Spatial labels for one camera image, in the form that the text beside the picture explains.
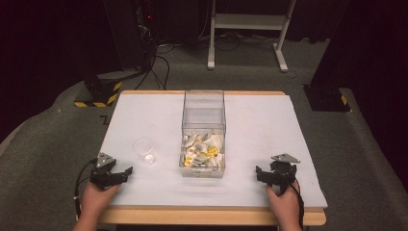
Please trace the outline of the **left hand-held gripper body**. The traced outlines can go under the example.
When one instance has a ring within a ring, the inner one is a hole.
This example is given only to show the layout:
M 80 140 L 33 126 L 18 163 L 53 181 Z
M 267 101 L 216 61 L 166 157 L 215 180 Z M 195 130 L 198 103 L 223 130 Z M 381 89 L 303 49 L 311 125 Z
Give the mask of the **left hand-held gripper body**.
M 100 152 L 96 157 L 96 164 L 90 173 L 91 183 L 102 191 L 116 185 L 115 177 L 112 175 L 112 169 L 115 164 L 115 158 Z

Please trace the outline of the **person's right hand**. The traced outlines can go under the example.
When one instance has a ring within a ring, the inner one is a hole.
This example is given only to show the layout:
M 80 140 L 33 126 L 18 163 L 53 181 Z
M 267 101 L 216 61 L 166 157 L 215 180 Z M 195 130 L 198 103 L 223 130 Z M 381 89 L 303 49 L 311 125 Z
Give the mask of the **person's right hand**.
M 299 201 L 297 193 L 299 186 L 296 182 L 293 182 L 291 187 L 288 187 L 286 191 L 277 195 L 272 187 L 265 186 L 266 194 L 268 196 L 269 207 L 271 212 L 278 220 L 279 227 L 299 225 Z

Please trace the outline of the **pile of white yellow packets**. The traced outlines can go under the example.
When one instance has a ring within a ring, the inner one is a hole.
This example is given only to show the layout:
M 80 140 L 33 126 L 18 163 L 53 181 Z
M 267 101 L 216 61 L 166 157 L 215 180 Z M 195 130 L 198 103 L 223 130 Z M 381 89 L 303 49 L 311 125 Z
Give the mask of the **pile of white yellow packets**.
M 196 132 L 184 135 L 180 166 L 224 168 L 224 136 L 220 133 L 199 134 Z

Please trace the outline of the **white metal stand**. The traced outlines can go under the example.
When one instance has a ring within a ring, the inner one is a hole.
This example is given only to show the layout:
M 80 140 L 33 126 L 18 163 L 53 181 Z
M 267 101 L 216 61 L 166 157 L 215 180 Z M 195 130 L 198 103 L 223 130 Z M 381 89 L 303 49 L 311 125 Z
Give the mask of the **white metal stand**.
M 217 0 L 211 0 L 211 26 L 207 67 L 214 69 L 216 66 L 216 29 L 266 30 L 280 32 L 279 40 L 272 47 L 280 70 L 288 72 L 289 68 L 282 53 L 282 46 L 292 19 L 295 3 L 296 0 L 289 0 L 287 12 L 282 15 L 239 14 L 218 13 L 216 10 Z

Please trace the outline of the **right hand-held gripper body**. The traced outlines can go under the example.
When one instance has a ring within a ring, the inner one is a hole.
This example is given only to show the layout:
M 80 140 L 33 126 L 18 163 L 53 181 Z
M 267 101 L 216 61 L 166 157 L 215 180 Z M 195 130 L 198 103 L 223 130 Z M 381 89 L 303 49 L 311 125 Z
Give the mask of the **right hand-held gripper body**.
M 288 186 L 296 180 L 297 164 L 300 163 L 295 157 L 288 153 L 271 157 L 270 170 L 273 174 L 272 185 L 279 187 L 279 192 L 283 194 Z

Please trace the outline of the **clear plastic box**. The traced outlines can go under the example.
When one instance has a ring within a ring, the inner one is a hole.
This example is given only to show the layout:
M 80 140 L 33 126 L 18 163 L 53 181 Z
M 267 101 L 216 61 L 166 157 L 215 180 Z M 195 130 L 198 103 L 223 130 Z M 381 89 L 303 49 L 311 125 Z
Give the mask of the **clear plastic box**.
M 182 139 L 193 132 L 199 134 L 220 133 L 226 135 L 226 115 L 223 90 L 188 90 L 185 92 Z M 222 178 L 224 168 L 179 167 L 184 177 Z

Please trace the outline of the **clear plastic cup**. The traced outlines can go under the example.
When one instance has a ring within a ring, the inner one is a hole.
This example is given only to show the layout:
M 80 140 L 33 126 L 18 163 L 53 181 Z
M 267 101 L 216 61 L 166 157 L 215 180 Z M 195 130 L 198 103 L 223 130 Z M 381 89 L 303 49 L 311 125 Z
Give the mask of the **clear plastic cup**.
M 133 151 L 139 157 L 140 161 L 146 165 L 153 165 L 156 162 L 154 143 L 148 137 L 137 139 L 133 143 Z

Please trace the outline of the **black equipment rack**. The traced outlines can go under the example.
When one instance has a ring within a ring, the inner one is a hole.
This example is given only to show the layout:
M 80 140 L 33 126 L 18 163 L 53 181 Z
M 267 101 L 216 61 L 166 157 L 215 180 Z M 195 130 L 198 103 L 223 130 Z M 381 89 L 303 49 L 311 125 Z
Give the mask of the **black equipment rack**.
M 151 0 L 103 0 L 122 69 L 145 70 L 154 46 Z

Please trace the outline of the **black floor base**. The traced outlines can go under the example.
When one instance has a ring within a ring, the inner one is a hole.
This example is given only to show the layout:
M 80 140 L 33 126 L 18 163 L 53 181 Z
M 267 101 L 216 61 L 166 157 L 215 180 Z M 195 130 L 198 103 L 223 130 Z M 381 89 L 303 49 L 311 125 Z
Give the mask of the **black floor base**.
M 304 85 L 310 107 L 316 112 L 350 112 L 345 96 L 339 90 L 324 90 Z

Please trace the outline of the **person's left hand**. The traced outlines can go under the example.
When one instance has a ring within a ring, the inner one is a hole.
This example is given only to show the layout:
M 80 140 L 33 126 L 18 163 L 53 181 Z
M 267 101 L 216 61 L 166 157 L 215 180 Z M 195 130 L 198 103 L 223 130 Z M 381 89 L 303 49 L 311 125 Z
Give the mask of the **person's left hand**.
M 94 184 L 87 183 L 82 197 L 82 213 L 79 220 L 96 224 L 119 188 L 119 185 L 115 185 L 102 191 Z

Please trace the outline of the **black base with yellow stripes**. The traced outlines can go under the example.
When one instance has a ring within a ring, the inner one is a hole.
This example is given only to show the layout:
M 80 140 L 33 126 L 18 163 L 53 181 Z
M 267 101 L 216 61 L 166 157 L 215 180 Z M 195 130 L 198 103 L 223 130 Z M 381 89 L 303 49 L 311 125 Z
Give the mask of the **black base with yellow stripes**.
M 89 74 L 84 77 L 83 90 L 74 100 L 78 108 L 106 108 L 113 105 L 122 85 L 123 71 Z

